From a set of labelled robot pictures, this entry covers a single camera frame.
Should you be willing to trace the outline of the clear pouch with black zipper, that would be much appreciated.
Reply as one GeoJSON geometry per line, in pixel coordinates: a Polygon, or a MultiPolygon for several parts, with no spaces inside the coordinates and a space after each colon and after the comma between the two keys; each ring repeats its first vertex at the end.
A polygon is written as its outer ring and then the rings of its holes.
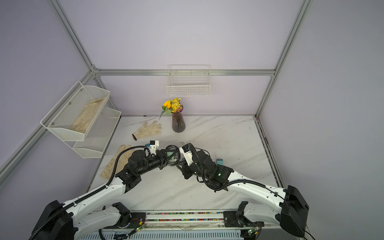
{"type": "Polygon", "coordinates": [[[168,166],[175,166],[181,160],[180,149],[175,145],[169,145],[166,147],[166,162],[168,166]]]}

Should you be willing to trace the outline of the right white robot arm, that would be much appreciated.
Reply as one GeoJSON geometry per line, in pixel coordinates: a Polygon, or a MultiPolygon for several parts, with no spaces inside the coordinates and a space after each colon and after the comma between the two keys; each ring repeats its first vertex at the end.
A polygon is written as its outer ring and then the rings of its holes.
{"type": "Polygon", "coordinates": [[[304,238],[307,233],[309,205],[300,191],[293,187],[273,187],[245,177],[232,168],[216,164],[203,150],[191,144],[180,148],[185,161],[178,168],[185,179],[191,176],[214,192],[228,191],[245,195],[270,208],[272,220],[287,233],[304,238]]]}

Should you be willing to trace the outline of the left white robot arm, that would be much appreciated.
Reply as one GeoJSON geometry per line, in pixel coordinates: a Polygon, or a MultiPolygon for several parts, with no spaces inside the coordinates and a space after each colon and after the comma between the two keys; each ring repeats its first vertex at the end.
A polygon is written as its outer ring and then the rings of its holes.
{"type": "Polygon", "coordinates": [[[173,155],[168,150],[151,151],[145,146],[135,146],[133,154],[124,168],[118,172],[114,165],[107,183],[75,199],[49,203],[40,216],[30,236],[31,240],[77,240],[105,227],[116,225],[130,215],[122,203],[94,213],[108,201],[121,196],[136,187],[141,176],[156,168],[168,165],[173,155]]]}

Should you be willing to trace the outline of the cream knit work glove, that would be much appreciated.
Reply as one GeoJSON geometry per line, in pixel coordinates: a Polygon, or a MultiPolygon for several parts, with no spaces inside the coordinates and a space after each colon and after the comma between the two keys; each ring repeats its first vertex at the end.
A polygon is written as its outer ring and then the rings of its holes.
{"type": "Polygon", "coordinates": [[[135,141],[141,138],[151,137],[160,135],[162,132],[162,125],[158,124],[157,121],[153,121],[151,124],[144,122],[143,125],[132,134],[135,141]]]}

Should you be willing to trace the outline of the lower white mesh shelf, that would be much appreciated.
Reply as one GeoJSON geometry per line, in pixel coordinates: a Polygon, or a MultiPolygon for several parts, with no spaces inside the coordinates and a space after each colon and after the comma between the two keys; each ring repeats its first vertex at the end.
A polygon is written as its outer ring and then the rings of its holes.
{"type": "Polygon", "coordinates": [[[104,107],[84,141],[65,141],[65,144],[83,159],[103,156],[121,118],[121,112],[104,107]]]}

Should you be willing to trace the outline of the white mesh shelf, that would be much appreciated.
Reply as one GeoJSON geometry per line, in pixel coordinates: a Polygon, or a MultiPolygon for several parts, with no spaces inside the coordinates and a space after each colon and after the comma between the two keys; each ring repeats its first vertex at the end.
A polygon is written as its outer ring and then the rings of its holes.
{"type": "Polygon", "coordinates": [[[65,144],[83,159],[103,156],[121,118],[121,112],[104,107],[84,141],[65,141],[65,144]]]}
{"type": "Polygon", "coordinates": [[[67,94],[46,114],[41,125],[61,141],[84,141],[97,117],[106,106],[110,91],[76,82],[67,94]],[[97,103],[97,110],[85,117],[89,103],[97,103]],[[81,130],[81,119],[88,119],[81,130]]]}

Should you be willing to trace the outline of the dark ribbed glass vase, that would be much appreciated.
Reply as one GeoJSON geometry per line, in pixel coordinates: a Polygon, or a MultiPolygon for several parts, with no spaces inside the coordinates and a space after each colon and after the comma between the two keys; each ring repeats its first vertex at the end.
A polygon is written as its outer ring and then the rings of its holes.
{"type": "Polygon", "coordinates": [[[172,113],[172,129],[176,133],[181,133],[186,129],[186,124],[182,113],[172,113]]]}

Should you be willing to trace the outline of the yellow flower bouquet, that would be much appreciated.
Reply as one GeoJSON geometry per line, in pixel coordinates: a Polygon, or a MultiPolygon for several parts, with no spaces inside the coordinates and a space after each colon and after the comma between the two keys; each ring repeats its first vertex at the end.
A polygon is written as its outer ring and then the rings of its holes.
{"type": "Polygon", "coordinates": [[[162,105],[162,111],[160,113],[159,119],[161,119],[161,117],[164,115],[181,116],[182,111],[184,110],[184,107],[181,104],[181,100],[181,98],[174,98],[172,100],[165,101],[162,105]]]}

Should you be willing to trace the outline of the beige glove in shelf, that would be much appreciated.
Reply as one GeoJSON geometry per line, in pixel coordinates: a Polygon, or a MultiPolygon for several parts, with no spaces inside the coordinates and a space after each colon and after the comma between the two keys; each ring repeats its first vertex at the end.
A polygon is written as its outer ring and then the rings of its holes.
{"type": "Polygon", "coordinates": [[[105,99],[106,97],[92,99],[89,103],[87,103],[81,114],[72,124],[70,130],[85,134],[105,99]]]}

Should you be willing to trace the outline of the upper white mesh shelf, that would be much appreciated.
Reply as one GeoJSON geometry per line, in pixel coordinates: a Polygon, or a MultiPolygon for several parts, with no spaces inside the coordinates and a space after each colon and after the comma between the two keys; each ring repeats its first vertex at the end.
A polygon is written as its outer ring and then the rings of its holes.
{"type": "Polygon", "coordinates": [[[110,91],[76,82],[67,94],[46,114],[41,125],[61,141],[84,141],[97,117],[106,106],[110,91]],[[89,103],[97,103],[97,110],[85,117],[89,103]],[[88,119],[81,130],[81,119],[88,119]]]}

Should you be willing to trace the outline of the teal wall charger plug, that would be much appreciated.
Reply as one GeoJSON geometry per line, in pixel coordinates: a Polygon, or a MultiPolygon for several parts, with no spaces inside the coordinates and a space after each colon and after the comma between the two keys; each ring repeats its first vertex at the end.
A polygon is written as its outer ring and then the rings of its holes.
{"type": "Polygon", "coordinates": [[[223,159],[216,159],[216,164],[223,166],[224,165],[224,160],[223,159]]]}

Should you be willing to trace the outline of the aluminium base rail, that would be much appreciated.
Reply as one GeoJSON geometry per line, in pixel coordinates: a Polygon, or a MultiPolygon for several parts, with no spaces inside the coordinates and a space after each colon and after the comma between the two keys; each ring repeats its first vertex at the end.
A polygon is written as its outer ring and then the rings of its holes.
{"type": "Polygon", "coordinates": [[[241,204],[236,210],[209,210],[209,211],[131,211],[122,214],[122,219],[112,229],[134,229],[142,223],[147,228],[171,228],[188,225],[190,227],[226,227],[251,228],[265,225],[279,225],[283,230],[298,235],[306,230],[308,210],[295,210],[292,206],[285,206],[280,210],[270,207],[241,204]]]}

